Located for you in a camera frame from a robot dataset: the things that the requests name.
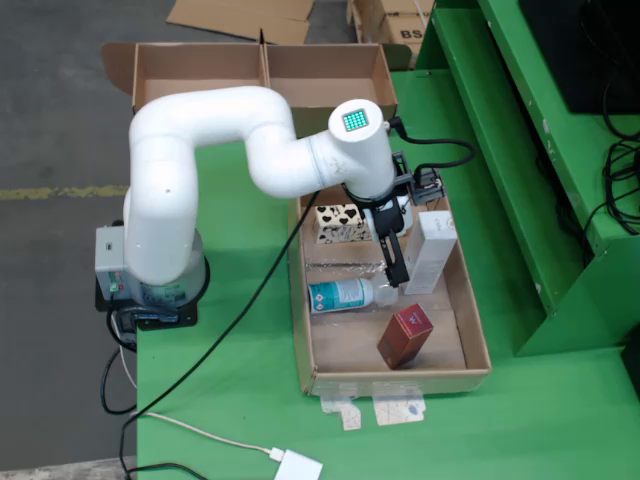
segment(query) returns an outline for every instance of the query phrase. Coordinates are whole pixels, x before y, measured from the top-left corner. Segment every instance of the white cable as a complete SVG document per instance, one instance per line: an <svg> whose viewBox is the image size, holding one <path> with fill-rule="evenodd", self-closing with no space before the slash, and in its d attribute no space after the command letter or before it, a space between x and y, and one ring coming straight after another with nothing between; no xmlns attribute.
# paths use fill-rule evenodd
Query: white cable
<svg viewBox="0 0 640 480"><path fill-rule="evenodd" d="M115 313L111 314L111 324L113 325L113 331L116 332L116 337L118 337L118 340L122 340L120 338L120 330L118 330L118 325L116 323ZM120 360L122 360L122 367L124 368L124 373L127 374L127 378L131 382L131 385L133 385L133 388L137 390L138 385L136 385L136 381L133 379L133 376L129 371L129 367L127 367L127 361L124 359L124 349L122 348L122 345L120 345Z"/></svg>
<svg viewBox="0 0 640 480"><path fill-rule="evenodd" d="M247 443L240 443L240 442L234 442L233 440L228 440L226 438L223 437L219 437L218 435L214 435L212 433L209 432L205 432L204 430L200 430L199 428L196 427L192 427L191 425L188 425L184 422L180 422L178 420L175 420L171 417L165 417L164 415L160 415L158 413L153 413L153 412L146 412L145 415L148 415L150 417L154 417L160 420L164 420L165 422L169 422L169 423L173 423L174 425L178 425L179 427L182 428L186 428L187 430L191 430L192 432L198 433L200 435L203 435L207 438L210 438L212 440L217 440L218 442L222 442L222 443L228 443L229 445L234 445L236 447L242 447L242 448L248 448L250 450L258 450L262 453L266 453L267 455L271 456L271 450L269 450L268 448L264 448L264 447L259 447L257 445L249 445Z"/></svg>

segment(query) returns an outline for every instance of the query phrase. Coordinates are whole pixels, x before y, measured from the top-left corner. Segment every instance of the bottle label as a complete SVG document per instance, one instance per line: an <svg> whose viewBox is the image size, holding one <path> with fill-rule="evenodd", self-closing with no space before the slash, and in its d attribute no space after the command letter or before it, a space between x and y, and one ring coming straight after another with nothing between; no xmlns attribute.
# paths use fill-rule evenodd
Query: bottle label
<svg viewBox="0 0 640 480"><path fill-rule="evenodd" d="M309 285L311 313L364 306L364 287L358 278Z"/></svg>

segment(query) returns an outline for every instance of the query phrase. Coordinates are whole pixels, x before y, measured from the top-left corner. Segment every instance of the white box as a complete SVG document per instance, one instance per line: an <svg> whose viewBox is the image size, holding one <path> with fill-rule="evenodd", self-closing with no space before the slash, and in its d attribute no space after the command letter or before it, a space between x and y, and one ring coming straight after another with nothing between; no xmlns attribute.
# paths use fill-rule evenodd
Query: white box
<svg viewBox="0 0 640 480"><path fill-rule="evenodd" d="M351 203L316 207L313 225L316 243L362 242L371 240L367 221Z"/></svg>
<svg viewBox="0 0 640 480"><path fill-rule="evenodd" d="M409 272L409 281L403 287L406 295L433 292L457 239L451 212L418 214L404 252Z"/></svg>

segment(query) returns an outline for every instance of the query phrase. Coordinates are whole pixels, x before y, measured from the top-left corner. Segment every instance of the green led matrix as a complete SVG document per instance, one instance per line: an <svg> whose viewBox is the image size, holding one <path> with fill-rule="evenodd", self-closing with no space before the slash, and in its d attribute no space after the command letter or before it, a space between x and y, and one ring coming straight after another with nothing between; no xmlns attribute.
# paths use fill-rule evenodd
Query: green led matrix
<svg viewBox="0 0 640 480"><path fill-rule="evenodd" d="M347 129L347 132L369 125L367 116L364 114L364 109L347 113L342 116L342 120L344 121L344 127Z"/></svg>

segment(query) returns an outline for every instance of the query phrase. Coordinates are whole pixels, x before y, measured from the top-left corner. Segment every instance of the black monitor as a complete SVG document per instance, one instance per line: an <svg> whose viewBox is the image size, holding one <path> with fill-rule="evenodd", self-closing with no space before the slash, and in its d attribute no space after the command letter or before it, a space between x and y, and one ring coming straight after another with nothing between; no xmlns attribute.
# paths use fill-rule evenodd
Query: black monitor
<svg viewBox="0 0 640 480"><path fill-rule="evenodd" d="M640 1L520 0L567 108L640 113Z"/></svg>

